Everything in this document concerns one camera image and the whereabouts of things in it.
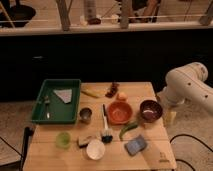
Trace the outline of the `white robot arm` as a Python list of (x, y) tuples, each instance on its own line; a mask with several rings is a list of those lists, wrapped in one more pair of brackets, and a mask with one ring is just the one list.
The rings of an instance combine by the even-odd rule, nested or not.
[(165, 126), (173, 124), (177, 112), (175, 108), (190, 100), (213, 115), (213, 88), (205, 84), (207, 67), (200, 62), (192, 62), (170, 70), (165, 76), (166, 86), (158, 95), (163, 107)]

